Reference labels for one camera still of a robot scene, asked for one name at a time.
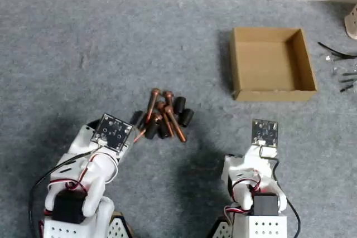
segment wire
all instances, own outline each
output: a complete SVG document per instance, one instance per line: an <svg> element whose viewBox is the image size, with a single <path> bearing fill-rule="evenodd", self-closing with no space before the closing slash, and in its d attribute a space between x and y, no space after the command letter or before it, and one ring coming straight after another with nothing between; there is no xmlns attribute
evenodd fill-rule
<svg viewBox="0 0 357 238"><path fill-rule="evenodd" d="M278 186L280 187L280 189L282 189L282 187L280 186L278 180L277 180L277 176L275 174L275 170L277 169L278 165L280 164L280 161L278 158L275 158L275 157L263 157L261 155L261 148L260 148L260 153L259 153L259 156L262 158L262 159L266 159L266 160L272 160L272 161L275 161L275 165L273 167L273 178L274 180L276 181L276 183L278 184ZM286 197L286 201L289 205L289 207L291 208L292 212L294 212L295 216L296 216L296 220L297 220L297 230L296 230L296 233L294 235L294 238L297 238L300 234L300 231L301 231L301 220L300 220L300 217L299 217L299 214L298 212L296 211L295 207L292 205L292 203L290 202L290 200L288 199L288 197Z"/></svg>
<svg viewBox="0 0 357 238"><path fill-rule="evenodd" d="M80 176L79 176L79 179L78 179L78 181L77 181L78 183L75 184L75 185L73 185L73 186L68 186L68 188L69 188L70 190L75 190L75 189L78 187L78 185L80 185L80 184L82 183L82 180L83 180L85 174L86 174L87 171L88 171L88 165L89 165L89 163L91 163L91 162L93 161L93 159L94 159L96 156L101 155L101 154L107 156L107 157L110 159L110 161L114 164L114 168L115 168L115 171L114 171L113 175L111 176L110 179L108 179L108 180L105 182L105 184L111 183L111 182L115 179L115 177L117 176L118 171L119 171L119 170L118 170L118 162L117 162L110 154L104 153L104 152L98 152L98 153L94 153L94 154L89 158L86 167L83 169L83 171L81 172L81 174L80 174Z"/></svg>
<svg viewBox="0 0 357 238"><path fill-rule="evenodd" d="M339 51L337 51L337 50L332 49L331 47L327 47L325 44L323 44L323 43L321 43L321 42L318 42L318 44L319 44L321 47L324 47L325 49L334 52L333 55L338 56L338 57L340 57L340 58L342 58L342 59L344 59L344 60L357 58L357 55L349 55L349 54L345 54L345 53L339 52Z"/></svg>
<svg viewBox="0 0 357 238"><path fill-rule="evenodd" d="M32 214L32 210L33 210L33 201L35 199L35 190L36 188L41 184L41 182L43 182L49 175L51 175L51 173L53 173L54 171L58 170L59 168L65 166L66 164L73 162L74 160L77 160L79 158L88 156L92 153L91 152L86 152L86 153L82 153L82 154L78 154L58 165L56 165L54 168L50 169L49 171L47 171L31 188L30 190L30 196L28 199L28 224L31 230L31 235L33 238L36 238L36 230L35 230L35 226L33 224L33 214Z"/></svg>
<svg viewBox="0 0 357 238"><path fill-rule="evenodd" d="M235 196L234 196L234 187L238 183L243 182L243 181L253 181L253 182L255 182L255 186L253 187L252 191L256 191L259 188L259 185L260 185L260 176L259 176L259 180L258 181L254 180L252 178L242 178L242 179L237 180L235 183L233 183L233 185L232 185L232 199L236 203L237 203L237 201L235 200Z"/></svg>
<svg viewBox="0 0 357 238"><path fill-rule="evenodd" d="M44 222L42 220L40 220L38 222L38 231L40 232L40 237L43 238L44 237Z"/></svg>
<svg viewBox="0 0 357 238"><path fill-rule="evenodd" d="M87 193L87 190L86 188L79 182L79 181L76 181L75 179L71 179L71 178L60 178L60 179L55 179L53 181L50 181L49 185L47 186L48 189L51 188L52 185L54 184L59 184L59 183L68 183L68 182L75 182L77 183L81 188L82 190Z"/></svg>

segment circuit board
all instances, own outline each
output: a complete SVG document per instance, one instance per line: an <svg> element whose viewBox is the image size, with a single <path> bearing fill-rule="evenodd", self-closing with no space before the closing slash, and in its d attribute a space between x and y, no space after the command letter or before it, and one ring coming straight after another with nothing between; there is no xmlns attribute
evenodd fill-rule
<svg viewBox="0 0 357 238"><path fill-rule="evenodd" d="M278 147L278 123L274 121L253 119L252 144Z"/></svg>
<svg viewBox="0 0 357 238"><path fill-rule="evenodd" d="M109 114L104 114L95 130L92 142L120 152L132 132L132 125Z"/></svg>

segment gray carpet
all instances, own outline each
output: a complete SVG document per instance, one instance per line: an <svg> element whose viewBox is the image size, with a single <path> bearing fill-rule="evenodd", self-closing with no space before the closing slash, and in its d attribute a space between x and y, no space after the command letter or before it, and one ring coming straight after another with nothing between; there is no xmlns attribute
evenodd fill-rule
<svg viewBox="0 0 357 238"><path fill-rule="evenodd" d="M328 53L356 53L343 17L353 5L288 0L1 0L0 230L29 237L27 198L81 125L104 112L129 120L152 87L196 111L177 139L141 140L107 195L137 237L205 237L228 193L224 154L244 153L252 118L279 122L277 176L302 218L300 237L355 237L357 95L339 93ZM306 103L239 103L232 27L302 27L319 92ZM354 68L354 62L338 66ZM45 185L37 195L43 208ZM288 209L288 233L296 220Z"/></svg>

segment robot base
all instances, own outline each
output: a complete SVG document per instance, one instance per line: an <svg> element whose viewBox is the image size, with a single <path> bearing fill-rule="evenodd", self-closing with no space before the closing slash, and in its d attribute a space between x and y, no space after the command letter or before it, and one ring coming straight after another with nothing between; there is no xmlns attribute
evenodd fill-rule
<svg viewBox="0 0 357 238"><path fill-rule="evenodd" d="M286 238L286 216L235 215L234 238Z"/></svg>

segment small parts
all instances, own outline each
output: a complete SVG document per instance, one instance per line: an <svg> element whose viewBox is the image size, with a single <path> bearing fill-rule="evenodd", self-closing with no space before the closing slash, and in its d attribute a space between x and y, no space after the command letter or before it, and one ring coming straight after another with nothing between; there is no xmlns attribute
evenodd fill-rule
<svg viewBox="0 0 357 238"><path fill-rule="evenodd" d="M184 111L185 104L186 104L185 97L177 97L175 100L175 104L173 106L173 112L175 114L181 114Z"/></svg>
<svg viewBox="0 0 357 238"><path fill-rule="evenodd" d="M154 110L157 97L161 94L160 89L152 89L149 104L147 105L146 123L149 123L152 111Z"/></svg>
<svg viewBox="0 0 357 238"><path fill-rule="evenodd" d="M186 136L184 135L184 133L182 132L182 129L180 128L178 122L176 121L176 118L173 115L173 110L172 110L172 106L166 106L165 107L165 113L168 115L169 119L171 120L173 127L175 129L175 132L178 136L178 138L180 139L181 142L186 142Z"/></svg>
<svg viewBox="0 0 357 238"><path fill-rule="evenodd" d="M185 108L185 97L179 96L174 101L173 96L169 90L162 94L160 89L151 90L147 112L136 111L132 116L131 124L140 130L134 142L143 135L153 139L156 133L162 139L173 137L176 133L181 142L187 141L181 127L186 128L190 124L194 111Z"/></svg>
<svg viewBox="0 0 357 238"><path fill-rule="evenodd" d="M179 117L178 123L184 128L186 128L189 125L193 116L194 111L192 111L191 109L184 109L181 116Z"/></svg>

